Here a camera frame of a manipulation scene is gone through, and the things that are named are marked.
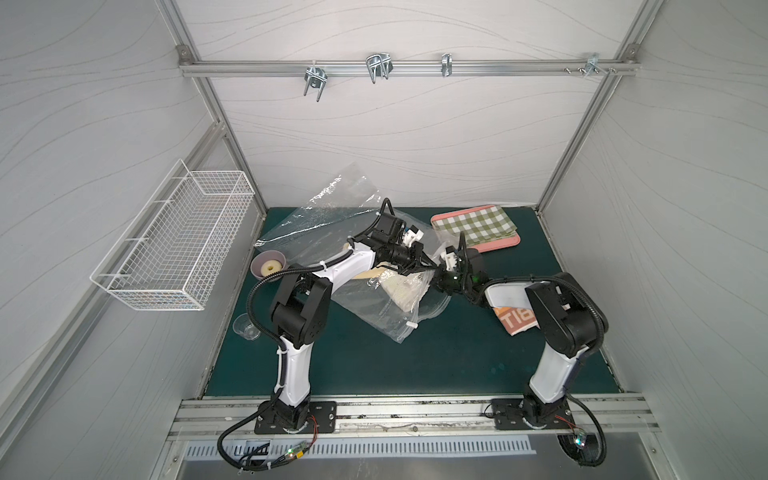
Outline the white patterned towel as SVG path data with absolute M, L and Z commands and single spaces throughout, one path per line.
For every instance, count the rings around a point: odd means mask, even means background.
M 401 275 L 384 269 L 379 284 L 400 310 L 412 312 L 427 293 L 433 276 L 433 271 Z

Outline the orange lettered towel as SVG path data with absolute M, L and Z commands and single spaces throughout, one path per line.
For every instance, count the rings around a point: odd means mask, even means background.
M 538 327 L 536 316 L 530 308 L 494 307 L 493 312 L 510 336 Z

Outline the clear plastic vacuum bag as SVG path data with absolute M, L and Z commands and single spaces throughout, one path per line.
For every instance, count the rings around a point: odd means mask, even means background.
M 433 270 L 402 275 L 374 249 L 348 239 L 378 218 L 384 197 L 352 163 L 308 202 L 256 241 L 260 251 L 281 252 L 291 266 L 326 264 L 317 274 L 330 279 L 332 300 L 387 335 L 403 342 L 419 323 L 439 316 L 450 298 L 430 282 Z

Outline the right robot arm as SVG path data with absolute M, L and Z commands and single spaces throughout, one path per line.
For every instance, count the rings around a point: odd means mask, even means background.
M 607 318 L 568 272 L 491 279 L 481 266 L 482 255 L 460 237 L 440 255 L 432 284 L 474 305 L 532 312 L 545 346 L 520 411 L 529 425 L 542 428 L 565 402 L 578 366 L 602 347 Z

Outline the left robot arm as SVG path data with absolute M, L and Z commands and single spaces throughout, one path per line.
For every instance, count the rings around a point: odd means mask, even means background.
M 347 239 L 341 251 L 308 267 L 289 267 L 265 281 L 279 283 L 269 309 L 277 331 L 278 372 L 275 410 L 294 420 L 308 413 L 310 363 L 316 338 L 327 324 L 332 294 L 354 277 L 383 265 L 410 275 L 436 264 L 424 252 L 424 231 L 392 213 L 379 213 L 362 232 Z

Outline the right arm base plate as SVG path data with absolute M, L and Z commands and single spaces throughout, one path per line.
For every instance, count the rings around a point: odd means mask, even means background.
M 570 430 L 575 425 L 565 398 L 543 403 L 536 396 L 495 398 L 486 415 L 501 431 Z

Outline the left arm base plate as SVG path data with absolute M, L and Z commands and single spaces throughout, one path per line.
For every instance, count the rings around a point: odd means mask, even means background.
M 309 434 L 333 433 L 336 425 L 337 403 L 334 401 L 305 400 L 296 407 L 278 400 L 256 418 L 255 434 Z

